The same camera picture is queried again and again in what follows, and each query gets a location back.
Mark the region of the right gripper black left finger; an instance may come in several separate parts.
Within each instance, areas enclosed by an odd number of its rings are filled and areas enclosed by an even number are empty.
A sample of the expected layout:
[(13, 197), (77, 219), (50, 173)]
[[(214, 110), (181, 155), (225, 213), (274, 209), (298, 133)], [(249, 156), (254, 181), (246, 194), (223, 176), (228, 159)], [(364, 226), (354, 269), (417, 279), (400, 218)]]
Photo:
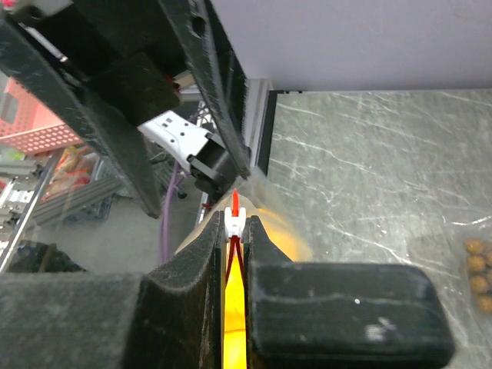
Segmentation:
[(1, 278), (3, 368), (220, 368), (223, 214), (150, 273)]

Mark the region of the pink perforated crate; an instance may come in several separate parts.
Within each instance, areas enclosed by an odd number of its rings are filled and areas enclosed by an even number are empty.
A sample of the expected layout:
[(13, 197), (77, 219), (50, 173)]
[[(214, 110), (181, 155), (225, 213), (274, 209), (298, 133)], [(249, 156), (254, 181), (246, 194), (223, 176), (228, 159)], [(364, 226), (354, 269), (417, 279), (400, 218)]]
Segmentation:
[(1, 143), (27, 155), (52, 151), (83, 140), (15, 79), (1, 97)]

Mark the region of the bunch of brown longans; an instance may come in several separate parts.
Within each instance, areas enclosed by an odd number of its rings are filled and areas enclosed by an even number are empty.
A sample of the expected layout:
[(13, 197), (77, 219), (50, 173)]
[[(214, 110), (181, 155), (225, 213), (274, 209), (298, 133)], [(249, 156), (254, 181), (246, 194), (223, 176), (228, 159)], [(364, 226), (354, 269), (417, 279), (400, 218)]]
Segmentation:
[(464, 242), (470, 292), (478, 310), (491, 315), (491, 242), (468, 238)]

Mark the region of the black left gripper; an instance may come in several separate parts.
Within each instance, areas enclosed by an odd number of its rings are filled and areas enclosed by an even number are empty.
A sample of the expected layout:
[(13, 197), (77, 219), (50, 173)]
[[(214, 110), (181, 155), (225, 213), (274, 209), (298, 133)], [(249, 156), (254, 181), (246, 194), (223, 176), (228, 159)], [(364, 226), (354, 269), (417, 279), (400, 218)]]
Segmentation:
[[(210, 1), (3, 1), (1, 9), (1, 70), (108, 158), (148, 216), (160, 217), (161, 200), (133, 125), (181, 105), (175, 76), (185, 62), (238, 174), (251, 175), (246, 77)], [(84, 86), (67, 83), (20, 25), (60, 52)]]

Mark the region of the clear zip bag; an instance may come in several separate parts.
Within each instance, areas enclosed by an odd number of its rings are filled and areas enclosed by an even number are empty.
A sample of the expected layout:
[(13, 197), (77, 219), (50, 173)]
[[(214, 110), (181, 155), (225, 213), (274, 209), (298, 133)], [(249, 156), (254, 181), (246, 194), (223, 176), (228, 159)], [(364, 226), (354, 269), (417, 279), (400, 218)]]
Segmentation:
[(464, 295), (484, 334), (491, 335), (491, 216), (456, 211), (443, 216), (444, 229), (457, 258)]
[[(301, 236), (294, 223), (288, 219), (278, 187), (272, 184), (263, 171), (254, 167), (247, 179), (237, 179), (230, 190), (211, 207), (203, 221), (195, 226), (181, 242), (175, 254), (179, 254), (194, 241), (215, 211), (225, 208), (244, 208), (247, 217), (259, 217), (269, 240), (291, 261), (312, 260), (312, 249)], [(247, 367), (247, 334), (245, 302), (245, 278), (248, 257), (243, 236), (235, 246), (226, 244), (226, 278), (224, 303), (224, 368)]]

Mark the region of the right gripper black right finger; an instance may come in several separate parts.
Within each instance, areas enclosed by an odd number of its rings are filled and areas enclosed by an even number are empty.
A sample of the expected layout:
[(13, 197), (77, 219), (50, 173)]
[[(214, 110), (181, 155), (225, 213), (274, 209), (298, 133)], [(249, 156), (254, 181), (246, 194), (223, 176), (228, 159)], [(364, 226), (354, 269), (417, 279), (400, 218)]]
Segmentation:
[(443, 368), (456, 345), (430, 278), (404, 264), (294, 262), (244, 233), (249, 368)]

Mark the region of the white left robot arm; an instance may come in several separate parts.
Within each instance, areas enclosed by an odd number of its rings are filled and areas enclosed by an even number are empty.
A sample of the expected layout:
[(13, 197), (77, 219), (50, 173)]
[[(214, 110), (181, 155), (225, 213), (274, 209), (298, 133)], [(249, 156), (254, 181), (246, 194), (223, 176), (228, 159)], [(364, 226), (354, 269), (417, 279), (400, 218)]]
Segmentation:
[(246, 77), (210, 1), (3, 1), (1, 70), (160, 215), (152, 140), (219, 198), (249, 173)]

